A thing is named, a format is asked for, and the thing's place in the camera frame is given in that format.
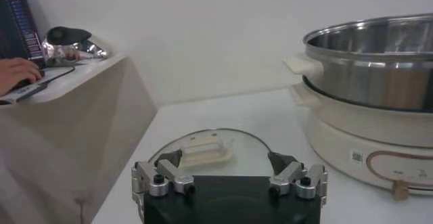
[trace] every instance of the white wall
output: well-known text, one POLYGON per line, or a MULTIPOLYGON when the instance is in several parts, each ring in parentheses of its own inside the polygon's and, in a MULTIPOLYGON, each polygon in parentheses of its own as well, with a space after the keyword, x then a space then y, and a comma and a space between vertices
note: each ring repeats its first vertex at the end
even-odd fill
POLYGON ((131 54, 157 106, 285 87, 281 60, 308 31, 432 11, 432 0, 30 1, 41 30, 83 27, 131 54))

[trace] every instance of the laptop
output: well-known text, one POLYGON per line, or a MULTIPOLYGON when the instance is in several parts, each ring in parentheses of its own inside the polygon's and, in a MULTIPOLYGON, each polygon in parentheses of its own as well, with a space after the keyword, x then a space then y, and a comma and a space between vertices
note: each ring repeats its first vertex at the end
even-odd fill
POLYGON ((0 0, 0 59, 15 57, 45 68, 40 38, 27 0, 0 0))

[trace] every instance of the metal bracket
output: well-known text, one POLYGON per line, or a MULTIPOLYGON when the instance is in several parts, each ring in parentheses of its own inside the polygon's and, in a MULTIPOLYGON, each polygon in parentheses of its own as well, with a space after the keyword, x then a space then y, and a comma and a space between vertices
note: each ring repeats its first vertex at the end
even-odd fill
POLYGON ((290 193, 290 185, 294 180, 304 176, 302 164, 299 162, 291 162, 278 175, 269 178, 269 193, 274 197, 290 193))
POLYGON ((158 161, 156 170, 173 182, 176 192, 185 195, 195 192, 194 177, 191 175, 182 175, 180 170, 167 159, 158 161))
POLYGON ((169 181, 158 174, 150 163, 136 162, 131 172, 133 193, 149 192, 151 196, 156 197, 167 195, 169 181))
POLYGON ((326 204, 327 171, 321 164, 314 164, 307 174, 296 181, 296 194, 303 199, 313 199, 319 196, 321 205, 326 204))

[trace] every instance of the white table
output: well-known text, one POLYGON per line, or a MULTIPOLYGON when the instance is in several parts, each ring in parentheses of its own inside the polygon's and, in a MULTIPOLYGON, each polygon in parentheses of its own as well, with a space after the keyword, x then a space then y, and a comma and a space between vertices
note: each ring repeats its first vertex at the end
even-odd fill
MULTIPOLYGON (((131 167, 164 144, 192 131, 227 127, 252 133, 283 154, 308 165, 324 163, 302 132, 306 110, 297 108, 287 90, 210 99, 162 107, 112 188, 94 224, 140 223, 131 200, 131 167)), ((394 202, 389 191, 356 181, 326 165, 328 202, 323 223, 431 223, 433 198, 411 196, 394 202)))

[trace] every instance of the white shelf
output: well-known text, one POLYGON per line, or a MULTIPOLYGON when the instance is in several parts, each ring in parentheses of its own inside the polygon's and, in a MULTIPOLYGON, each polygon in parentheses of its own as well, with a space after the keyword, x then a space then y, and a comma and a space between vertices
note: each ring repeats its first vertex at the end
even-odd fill
MULTIPOLYGON (((110 56, 106 60, 88 60, 85 65, 76 66, 75 71, 67 74, 63 77, 60 77, 50 84, 48 84, 48 88, 42 90, 28 99, 23 100, 23 102, 18 102, 19 104, 37 104, 48 102, 53 99, 57 99, 68 92, 76 89, 80 85, 86 83, 88 80, 97 76, 104 70, 112 67, 113 65, 119 63, 121 60, 125 59, 127 56, 122 53, 114 54, 110 56)), ((68 68, 56 68, 58 70, 67 71, 68 68)), ((48 78, 50 73, 57 72, 54 69, 49 69, 45 75, 45 78, 48 78)))

